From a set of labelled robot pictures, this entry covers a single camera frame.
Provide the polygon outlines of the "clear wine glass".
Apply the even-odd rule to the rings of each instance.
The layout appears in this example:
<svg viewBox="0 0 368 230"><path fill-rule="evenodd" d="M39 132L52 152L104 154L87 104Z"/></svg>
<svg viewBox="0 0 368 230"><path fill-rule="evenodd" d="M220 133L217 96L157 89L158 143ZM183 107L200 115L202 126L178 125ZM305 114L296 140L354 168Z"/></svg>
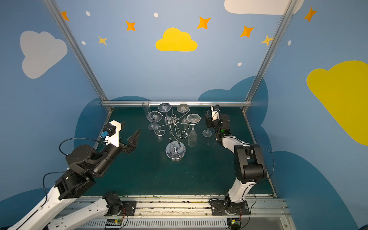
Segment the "clear wine glass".
<svg viewBox="0 0 368 230"><path fill-rule="evenodd" d="M171 109L172 109L172 106L169 103L161 103L158 106L159 112L165 115L165 118L169 118L168 113L171 111Z"/></svg>
<svg viewBox="0 0 368 230"><path fill-rule="evenodd" d="M201 120L200 115L198 114L189 114L187 116L189 123L192 125L191 131L188 136L188 145L189 147L195 147L197 145L197 133L195 131L195 125L198 124Z"/></svg>
<svg viewBox="0 0 368 230"><path fill-rule="evenodd" d="M151 111L147 115L147 120L150 122L148 129L153 131L162 119L162 114L158 111Z"/></svg>
<svg viewBox="0 0 368 230"><path fill-rule="evenodd" d="M190 106L188 104L182 103L177 106L177 111L180 113L179 122L182 123L184 119L187 118L188 113L190 112Z"/></svg>
<svg viewBox="0 0 368 230"><path fill-rule="evenodd" d="M151 131L155 130L157 123L161 119L161 115L158 114L156 111L151 110L149 102L143 102L142 107L146 119L150 122L150 124L148 125L148 129Z"/></svg>
<svg viewBox="0 0 368 230"><path fill-rule="evenodd" d="M202 135L205 138L210 138L212 136L212 132L210 131L211 122L212 122L212 110L210 109L205 114L206 129L202 132Z"/></svg>

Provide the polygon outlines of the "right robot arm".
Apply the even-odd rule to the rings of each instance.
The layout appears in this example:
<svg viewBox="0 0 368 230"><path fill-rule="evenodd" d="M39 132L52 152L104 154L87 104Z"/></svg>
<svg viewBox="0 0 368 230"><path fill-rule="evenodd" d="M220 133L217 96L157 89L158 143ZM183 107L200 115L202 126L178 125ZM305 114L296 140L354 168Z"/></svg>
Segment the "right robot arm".
<svg viewBox="0 0 368 230"><path fill-rule="evenodd" d="M245 196L262 179L267 178L264 156L260 146L246 143L230 132L230 116L219 112L206 115L207 127L215 129L215 139L234 154L236 179L228 190L219 214L249 214Z"/></svg>

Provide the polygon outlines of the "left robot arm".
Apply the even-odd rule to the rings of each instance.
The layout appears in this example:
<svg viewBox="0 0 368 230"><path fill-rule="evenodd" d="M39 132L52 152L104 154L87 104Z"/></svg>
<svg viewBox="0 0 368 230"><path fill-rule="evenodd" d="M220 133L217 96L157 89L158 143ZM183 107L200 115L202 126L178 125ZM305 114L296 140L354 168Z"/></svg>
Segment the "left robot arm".
<svg viewBox="0 0 368 230"><path fill-rule="evenodd" d="M128 214L116 192L108 192L91 205L60 219L55 217L69 204L80 198L95 185L95 178L105 175L107 169L121 152L130 154L137 148L141 130L128 138L128 143L120 142L119 133L125 123L115 120L103 126L101 137L104 148L98 152L90 145L81 145L66 155L68 170L62 172L55 185L45 197L21 220L8 230L74 230L86 222L105 215Z"/></svg>

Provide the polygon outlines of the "chrome wine glass rack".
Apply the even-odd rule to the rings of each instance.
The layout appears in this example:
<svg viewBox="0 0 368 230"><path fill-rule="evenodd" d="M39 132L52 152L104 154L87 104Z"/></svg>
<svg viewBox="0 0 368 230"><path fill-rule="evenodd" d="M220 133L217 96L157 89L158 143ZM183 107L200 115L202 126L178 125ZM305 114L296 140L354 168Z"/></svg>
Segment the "chrome wine glass rack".
<svg viewBox="0 0 368 230"><path fill-rule="evenodd" d="M154 133L158 138L162 138L167 132L171 135L169 144L165 148L165 154L169 160L178 162L186 154L186 146L181 140L188 139L192 125L187 118L180 123L178 118L181 114L176 115L173 107L168 115L169 118L165 118L165 115L162 114L162 119L155 128Z"/></svg>

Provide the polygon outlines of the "green circuit board left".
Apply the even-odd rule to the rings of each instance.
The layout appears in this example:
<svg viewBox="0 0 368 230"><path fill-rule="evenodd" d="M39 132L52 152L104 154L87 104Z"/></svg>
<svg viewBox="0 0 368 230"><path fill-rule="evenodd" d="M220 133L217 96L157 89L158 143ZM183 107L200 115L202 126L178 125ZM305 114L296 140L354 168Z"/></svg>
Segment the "green circuit board left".
<svg viewBox="0 0 368 230"><path fill-rule="evenodd" d="M123 226L122 219L107 219L105 222L106 229L119 229Z"/></svg>

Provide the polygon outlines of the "green circuit board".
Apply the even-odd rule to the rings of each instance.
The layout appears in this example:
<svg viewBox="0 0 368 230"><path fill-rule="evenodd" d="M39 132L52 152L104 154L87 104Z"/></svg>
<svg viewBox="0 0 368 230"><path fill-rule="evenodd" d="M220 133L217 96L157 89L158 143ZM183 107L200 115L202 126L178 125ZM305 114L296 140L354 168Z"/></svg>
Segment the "green circuit board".
<svg viewBox="0 0 368 230"><path fill-rule="evenodd" d="M119 229L123 226L122 219L107 219L105 222L106 229Z"/></svg>
<svg viewBox="0 0 368 230"><path fill-rule="evenodd" d="M227 220L227 230L239 230L241 228L242 222L236 219Z"/></svg>

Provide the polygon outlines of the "green circuit board right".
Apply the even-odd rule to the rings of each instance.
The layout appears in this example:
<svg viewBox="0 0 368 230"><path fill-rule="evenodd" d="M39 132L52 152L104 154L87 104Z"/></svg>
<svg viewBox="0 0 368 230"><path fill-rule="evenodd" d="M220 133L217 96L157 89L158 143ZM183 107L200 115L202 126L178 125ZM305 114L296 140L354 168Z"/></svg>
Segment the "green circuit board right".
<svg viewBox="0 0 368 230"><path fill-rule="evenodd" d="M239 230L241 228L242 222L236 219L227 220L227 230Z"/></svg>

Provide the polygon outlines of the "aluminium back frame rail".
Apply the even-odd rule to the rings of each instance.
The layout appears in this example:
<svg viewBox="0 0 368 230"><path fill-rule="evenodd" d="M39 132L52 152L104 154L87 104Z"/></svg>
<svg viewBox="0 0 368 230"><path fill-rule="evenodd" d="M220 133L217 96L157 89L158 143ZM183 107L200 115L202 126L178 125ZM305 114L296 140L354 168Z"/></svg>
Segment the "aluminium back frame rail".
<svg viewBox="0 0 368 230"><path fill-rule="evenodd" d="M169 103L172 106L178 106L180 104L187 104L189 106L198 106L198 107L204 107L204 106L211 106L218 104L222 107L250 107L252 106L252 102L215 102L215 101L102 101L102 106L111 106L111 107L137 107L142 106L144 102L148 102L150 106L159 106L162 103Z"/></svg>

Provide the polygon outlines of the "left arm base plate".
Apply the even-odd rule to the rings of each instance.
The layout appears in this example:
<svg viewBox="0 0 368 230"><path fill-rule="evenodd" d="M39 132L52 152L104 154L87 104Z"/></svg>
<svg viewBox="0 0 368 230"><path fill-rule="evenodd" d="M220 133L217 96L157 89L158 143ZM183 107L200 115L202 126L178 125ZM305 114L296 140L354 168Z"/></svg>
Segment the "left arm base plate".
<svg viewBox="0 0 368 230"><path fill-rule="evenodd" d="M121 205L121 209L118 211L117 214L114 214L114 216L134 216L135 215L135 211L136 211L136 206L137 206L137 201L128 201L128 200L123 200L122 201L122 205Z"/></svg>

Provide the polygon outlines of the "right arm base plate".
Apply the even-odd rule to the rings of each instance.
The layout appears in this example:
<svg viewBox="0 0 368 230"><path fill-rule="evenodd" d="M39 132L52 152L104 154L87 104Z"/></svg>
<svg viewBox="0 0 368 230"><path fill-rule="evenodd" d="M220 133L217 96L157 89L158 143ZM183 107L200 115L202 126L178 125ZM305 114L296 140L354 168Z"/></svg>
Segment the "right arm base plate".
<svg viewBox="0 0 368 230"><path fill-rule="evenodd" d="M227 197L224 200L212 198L209 200L211 212L213 216L249 216L250 208L248 203L231 202Z"/></svg>

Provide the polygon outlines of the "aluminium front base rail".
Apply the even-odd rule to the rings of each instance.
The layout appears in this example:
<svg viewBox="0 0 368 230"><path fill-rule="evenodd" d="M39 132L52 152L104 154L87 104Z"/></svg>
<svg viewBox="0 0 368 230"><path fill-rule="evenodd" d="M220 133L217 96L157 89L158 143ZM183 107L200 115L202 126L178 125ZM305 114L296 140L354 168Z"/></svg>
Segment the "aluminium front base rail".
<svg viewBox="0 0 368 230"><path fill-rule="evenodd" d="M296 226L284 199L271 195L247 195L245 201L250 208L249 216L213 216L209 200L224 200L223 195L128 195L120 199L137 201L135 215L105 215L84 223L78 230L226 230L227 220L241 221L241 230L294 230ZM57 215L60 219L85 208L99 199L83 196L68 205ZM119 229L106 229L107 219L122 219Z"/></svg>

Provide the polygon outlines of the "aluminium right frame post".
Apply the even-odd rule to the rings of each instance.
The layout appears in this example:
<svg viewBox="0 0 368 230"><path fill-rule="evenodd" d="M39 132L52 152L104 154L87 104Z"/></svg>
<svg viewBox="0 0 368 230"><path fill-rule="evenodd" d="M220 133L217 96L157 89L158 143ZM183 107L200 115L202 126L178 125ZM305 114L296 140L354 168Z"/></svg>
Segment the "aluminium right frame post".
<svg viewBox="0 0 368 230"><path fill-rule="evenodd" d="M260 66L260 69L250 87L250 90L247 94L247 97L245 99L245 102L249 103L250 105L246 105L242 107L242 113L245 116L245 113L247 111L248 107L252 106L252 100L255 96L255 93L257 91L257 89L259 88L259 85L267 71L267 68L269 66L269 64L271 63L271 60L277 50L277 47L291 21L291 18L294 15L294 9L297 8L297 4L299 1L297 0L292 0L289 1L286 7L286 10L284 12L284 14L282 15L282 18L280 20L280 23L275 31L274 34L274 39L271 41L271 44L268 46L267 52L265 54L265 57L262 61L262 64Z"/></svg>

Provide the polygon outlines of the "aluminium frame post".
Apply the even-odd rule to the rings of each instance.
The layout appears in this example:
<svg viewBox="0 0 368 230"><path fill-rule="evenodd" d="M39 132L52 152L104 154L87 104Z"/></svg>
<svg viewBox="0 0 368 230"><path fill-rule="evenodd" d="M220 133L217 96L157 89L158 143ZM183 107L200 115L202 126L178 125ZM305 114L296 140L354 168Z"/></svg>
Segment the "aluminium frame post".
<svg viewBox="0 0 368 230"><path fill-rule="evenodd" d="M43 0L44 4L46 5L48 11L52 15L53 19L55 20L57 26L59 27L60 31L64 35L65 39L67 40L68 44L70 45L72 51L74 52L78 62L80 63L81 67L83 68L84 72L86 73L89 81L91 82L92 86L94 87L95 91L97 92L98 96L100 97L101 101L108 101L106 94L104 93L96 75L94 74L91 66L89 65L85 55L83 54L79 43L77 42L76 38L74 37L71 29L69 28L67 21L62 16L62 13L56 3L56 1L51 0Z"/></svg>
<svg viewBox="0 0 368 230"><path fill-rule="evenodd" d="M245 116L245 113L247 111L248 107L252 106L252 100L255 96L255 93L257 91L257 89L259 88L259 85L267 71L267 68L269 66L269 64L271 63L271 60L277 50L277 47L291 21L291 18L294 15L294 9L297 8L297 4L299 1L297 0L292 0L289 1L286 7L286 10L284 12L284 14L282 15L282 18L280 20L280 23L275 31L274 34L274 39L271 41L271 44L268 46L267 52L265 54L265 57L262 61L262 64L260 66L260 69L250 87L250 90L247 94L247 97L245 99L245 102L249 103L250 105L246 105L242 107L242 113Z"/></svg>

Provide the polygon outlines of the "aluminium left frame post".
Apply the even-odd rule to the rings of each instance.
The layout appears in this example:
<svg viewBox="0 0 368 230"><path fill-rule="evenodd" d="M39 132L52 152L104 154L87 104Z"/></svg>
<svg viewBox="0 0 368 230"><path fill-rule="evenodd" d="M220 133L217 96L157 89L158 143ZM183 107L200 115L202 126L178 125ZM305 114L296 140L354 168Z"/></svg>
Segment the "aluminium left frame post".
<svg viewBox="0 0 368 230"><path fill-rule="evenodd" d="M44 4L46 5L48 11L52 15L53 19L55 20L57 26L59 27L60 31L64 35L65 39L67 40L68 44L70 45L72 51L74 52L78 62L80 63L81 67L83 68L84 72L86 73L89 81L91 82L92 86L94 87L95 91L97 92L98 96L100 97L101 101L108 101L106 94L104 93L96 75L94 74L91 66L89 65L85 55L83 54L79 43L77 42L76 38L74 37L71 29L69 28L67 21L62 16L62 13L56 3L56 1L51 0L43 0Z"/></svg>

